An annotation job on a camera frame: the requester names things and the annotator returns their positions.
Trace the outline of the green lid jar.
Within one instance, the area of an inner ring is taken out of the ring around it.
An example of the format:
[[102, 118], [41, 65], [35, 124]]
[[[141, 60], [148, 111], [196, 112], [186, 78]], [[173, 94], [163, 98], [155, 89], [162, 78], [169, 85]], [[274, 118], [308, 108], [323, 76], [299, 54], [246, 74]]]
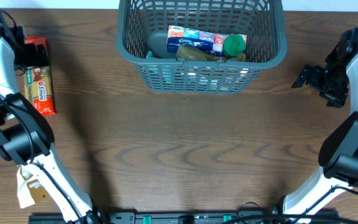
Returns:
[[223, 53], [228, 57], [235, 57], [246, 48], [247, 36], [242, 34], [231, 34], [223, 42]]

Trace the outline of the colourful tissue pack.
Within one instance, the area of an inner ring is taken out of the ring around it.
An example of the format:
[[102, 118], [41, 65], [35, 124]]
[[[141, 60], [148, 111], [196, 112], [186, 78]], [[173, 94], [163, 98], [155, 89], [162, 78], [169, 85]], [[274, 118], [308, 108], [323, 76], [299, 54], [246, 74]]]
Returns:
[[176, 52], [180, 45], [195, 47], [207, 54], [223, 57], [223, 42], [231, 34], [219, 34], [180, 26], [169, 26], [167, 50]]

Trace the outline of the spaghetti pasta packet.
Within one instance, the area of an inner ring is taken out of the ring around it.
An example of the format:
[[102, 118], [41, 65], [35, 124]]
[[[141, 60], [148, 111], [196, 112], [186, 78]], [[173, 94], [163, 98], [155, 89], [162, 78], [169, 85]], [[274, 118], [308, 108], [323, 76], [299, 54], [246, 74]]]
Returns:
[[47, 40], [43, 37], [28, 37], [25, 42], [34, 44], [37, 50], [37, 65], [28, 68], [24, 74], [25, 97], [41, 115], [54, 115], [56, 110]]

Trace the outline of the white tan pouch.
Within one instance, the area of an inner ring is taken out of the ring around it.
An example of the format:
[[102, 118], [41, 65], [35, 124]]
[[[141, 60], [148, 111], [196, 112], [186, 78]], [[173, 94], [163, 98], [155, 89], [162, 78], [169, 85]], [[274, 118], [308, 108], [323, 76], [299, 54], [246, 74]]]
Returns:
[[27, 208], [50, 198], [45, 187], [36, 176], [19, 166], [16, 174], [17, 198], [20, 208]]

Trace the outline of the teal snack packet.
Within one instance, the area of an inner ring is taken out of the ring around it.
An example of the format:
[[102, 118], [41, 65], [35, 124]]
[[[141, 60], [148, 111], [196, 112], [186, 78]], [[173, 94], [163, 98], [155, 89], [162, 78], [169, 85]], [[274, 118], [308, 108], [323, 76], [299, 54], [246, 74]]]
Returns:
[[[154, 57], [153, 53], [149, 50], [147, 52], [146, 55], [147, 59], [157, 59], [156, 57]], [[171, 74], [171, 69], [168, 67], [163, 67], [162, 68], [162, 79], [165, 83], [172, 83], [172, 74]]]

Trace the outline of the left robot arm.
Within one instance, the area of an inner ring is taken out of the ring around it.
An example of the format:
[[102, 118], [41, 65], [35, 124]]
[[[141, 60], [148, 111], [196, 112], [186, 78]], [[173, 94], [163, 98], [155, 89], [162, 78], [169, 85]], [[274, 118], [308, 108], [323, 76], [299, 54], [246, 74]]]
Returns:
[[48, 121], [20, 92], [16, 70], [49, 65], [47, 46], [29, 41], [22, 26], [9, 26], [0, 9], [0, 156], [14, 161], [45, 188], [66, 223], [107, 223], [65, 169]]

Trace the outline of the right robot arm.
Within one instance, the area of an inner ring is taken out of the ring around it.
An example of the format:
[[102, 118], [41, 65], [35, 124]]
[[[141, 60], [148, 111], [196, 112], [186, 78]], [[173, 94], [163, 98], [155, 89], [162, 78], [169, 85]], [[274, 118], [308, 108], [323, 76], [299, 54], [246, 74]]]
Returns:
[[292, 223], [311, 223], [332, 199], [358, 187], [358, 27], [345, 31], [324, 61], [305, 65], [292, 87], [312, 86], [334, 108], [349, 100], [350, 115], [323, 142], [312, 176], [274, 208]]

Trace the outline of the gold foil snack bag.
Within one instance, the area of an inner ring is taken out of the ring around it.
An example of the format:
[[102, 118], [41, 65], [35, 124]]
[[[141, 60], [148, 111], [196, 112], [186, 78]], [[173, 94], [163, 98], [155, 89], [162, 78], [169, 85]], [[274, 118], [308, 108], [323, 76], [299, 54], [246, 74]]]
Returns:
[[185, 59], [187, 61], [206, 61], [206, 62], [218, 62], [218, 61], [245, 62], [247, 60], [245, 53], [239, 53], [236, 57], [219, 57], [219, 56], [207, 54], [195, 47], [189, 47], [184, 45], [179, 46], [176, 52], [176, 58], [178, 60]]

